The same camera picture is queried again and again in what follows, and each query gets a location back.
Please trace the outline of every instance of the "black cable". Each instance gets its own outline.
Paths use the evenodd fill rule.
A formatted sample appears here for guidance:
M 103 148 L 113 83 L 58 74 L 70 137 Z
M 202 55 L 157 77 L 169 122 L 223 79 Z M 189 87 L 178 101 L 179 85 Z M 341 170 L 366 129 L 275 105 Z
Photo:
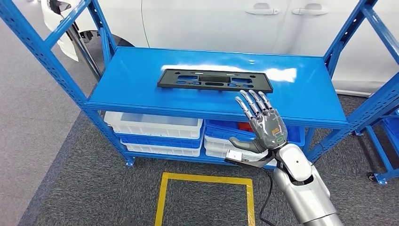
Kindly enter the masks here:
M 259 218 L 260 218 L 260 220 L 263 221 L 264 223 L 267 223 L 267 224 L 270 225 L 270 226 L 275 226 L 272 222 L 270 222 L 270 221 L 268 221 L 268 220 L 266 220 L 266 219 L 264 219 L 264 218 L 262 217 L 264 208 L 266 207 L 267 203 L 269 202 L 270 195 L 271 195 L 271 191 L 272 191 L 272 189 L 273 189 L 273 179 L 272 179 L 270 173 L 269 173 L 267 170 L 265 170 L 264 168 L 262 168 L 262 170 L 263 170 L 263 171 L 267 174 L 267 176 L 269 177 L 270 186 L 269 186 L 269 192 L 267 193 L 266 201 L 264 201 L 264 204 L 263 204 L 263 206 L 262 206 L 262 208 L 261 208 L 261 211 L 259 212 Z

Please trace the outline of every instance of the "robotic finger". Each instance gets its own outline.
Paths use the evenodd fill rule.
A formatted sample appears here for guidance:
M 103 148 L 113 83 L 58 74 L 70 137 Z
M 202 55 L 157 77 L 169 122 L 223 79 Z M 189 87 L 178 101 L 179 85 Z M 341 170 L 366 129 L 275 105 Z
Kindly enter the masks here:
M 264 105 L 263 101 L 259 98 L 259 96 L 252 90 L 249 90 L 249 93 L 252 95 L 258 106 L 261 108 L 261 111 L 266 110 L 266 106 Z
M 270 101 L 267 99 L 266 95 L 262 91 L 259 91 L 258 93 L 261 96 L 262 100 L 264 101 L 264 104 L 266 105 L 266 109 L 271 109 L 272 106 L 270 104 Z
M 248 95 L 247 92 L 240 90 L 239 93 L 245 98 L 245 100 L 248 102 L 249 106 L 251 107 L 252 111 L 254 111 L 255 116 L 258 116 L 260 114 L 260 110 L 258 106 L 252 101 L 251 97 Z
M 246 117 L 251 120 L 254 118 L 254 116 L 252 115 L 252 113 L 248 110 L 247 106 L 245 105 L 245 103 L 241 100 L 241 98 L 236 97 L 235 98 L 236 101 L 238 102 L 238 104 L 240 105 L 240 107 L 242 108 L 242 110 L 244 111 L 244 114 L 246 115 Z

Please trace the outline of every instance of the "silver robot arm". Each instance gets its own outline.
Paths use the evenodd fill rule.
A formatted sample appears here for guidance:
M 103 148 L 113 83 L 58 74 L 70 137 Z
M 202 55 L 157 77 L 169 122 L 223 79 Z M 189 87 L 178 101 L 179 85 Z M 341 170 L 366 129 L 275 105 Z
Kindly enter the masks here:
M 241 152 L 229 150 L 225 161 L 261 168 L 276 159 L 273 180 L 284 193 L 298 223 L 304 226 L 343 226 L 330 201 L 329 190 L 302 150 L 287 142 L 287 128 L 266 95 L 263 92 L 257 95 L 250 90 L 255 104 L 247 92 L 241 90 L 240 93 L 254 113 L 253 115 L 244 102 L 236 97 L 256 138 L 252 142 L 243 142 L 231 137 L 230 141 L 236 148 L 254 153 L 267 152 L 267 155 L 259 161 L 248 161 L 242 159 Z

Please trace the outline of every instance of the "plastic crate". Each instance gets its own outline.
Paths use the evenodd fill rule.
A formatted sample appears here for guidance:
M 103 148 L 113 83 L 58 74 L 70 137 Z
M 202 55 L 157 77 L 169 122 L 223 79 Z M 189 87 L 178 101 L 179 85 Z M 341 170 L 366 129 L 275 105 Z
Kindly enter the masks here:
M 208 156 L 216 157 L 216 158 L 225 158 L 227 154 L 227 150 L 234 150 L 242 152 L 242 158 L 248 159 L 249 161 L 257 161 L 264 156 L 267 155 L 267 152 L 264 153 L 253 153 L 250 151 L 242 150 L 234 147 L 229 140 L 218 139 L 213 137 L 205 136 L 204 147 L 205 154 Z M 276 165 L 276 160 L 272 160 L 268 165 Z
M 199 148 L 178 148 L 178 147 L 166 147 L 166 146 L 156 146 L 156 145 L 138 145 L 138 144 L 129 144 L 129 143 L 123 143 L 123 144 L 126 145 L 128 150 L 131 152 L 171 154 L 171 155 L 191 156 L 191 157 L 198 157 L 200 155 L 202 147 L 201 145 L 199 146 Z
M 115 133 L 199 139 L 202 119 L 106 112 L 104 121 Z
M 201 134 L 198 139 L 156 137 L 156 136 L 132 135 L 132 134 L 122 134 L 122 133 L 115 133 L 115 135 L 120 138 L 122 143 L 180 147 L 180 148 L 199 148 L 202 145 L 204 126 L 201 128 L 200 131 Z
M 304 127 L 287 126 L 287 130 L 290 143 L 300 147 L 305 144 Z M 223 140 L 235 137 L 243 141 L 251 141 L 256 137 L 254 133 L 239 130 L 236 122 L 219 120 L 205 120 L 205 135 Z
M 399 109 L 395 110 L 392 115 L 396 115 L 397 117 L 386 118 L 384 121 L 388 129 L 395 135 L 395 137 L 399 138 Z

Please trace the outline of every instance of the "blue shelving unit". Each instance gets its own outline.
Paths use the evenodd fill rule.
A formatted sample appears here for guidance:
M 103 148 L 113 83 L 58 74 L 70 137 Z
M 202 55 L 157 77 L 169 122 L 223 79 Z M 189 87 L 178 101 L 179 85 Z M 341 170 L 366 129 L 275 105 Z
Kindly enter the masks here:
M 367 125 L 364 129 L 369 134 L 371 141 L 374 143 L 375 148 L 380 155 L 384 166 L 387 170 L 385 173 L 369 173 L 369 179 L 373 181 L 377 181 L 381 185 L 386 185 L 387 181 L 392 178 L 399 177 L 399 168 L 394 169 L 392 167 L 391 161 L 389 160 L 387 154 L 385 153 L 383 147 L 381 146 L 380 141 L 374 133 L 373 126 L 381 125 L 385 134 L 387 135 L 389 141 L 392 144 L 396 155 L 399 157 L 399 108 L 396 109 L 393 113 L 388 115 L 381 116 L 377 121 L 373 122 L 370 125 Z
M 223 67 L 223 70 L 229 68 L 235 72 L 266 73 L 274 87 L 268 98 L 278 108 L 284 122 L 291 126 L 309 127 L 303 151 L 310 161 L 316 161 L 342 138 L 383 115 L 383 109 L 392 108 L 398 100 L 399 73 L 354 113 L 345 117 L 331 82 L 342 49 L 364 18 L 369 20 L 393 58 L 399 62 L 398 42 L 372 9 L 376 2 L 360 0 L 321 57 L 117 47 L 97 0 L 82 0 L 45 40 L 11 0 L 0 1 L 0 17 L 114 145 L 128 166 L 133 165 L 136 157 L 226 163 L 206 156 L 204 150 L 199 157 L 129 152 L 98 111 L 246 121 L 234 100 L 237 92 L 158 88 L 157 81 L 167 68 L 218 70 Z M 105 71 L 88 98 L 51 52 L 57 40 L 85 8 L 89 9 L 99 30 L 105 61 Z M 314 128 L 333 131 L 308 150 Z

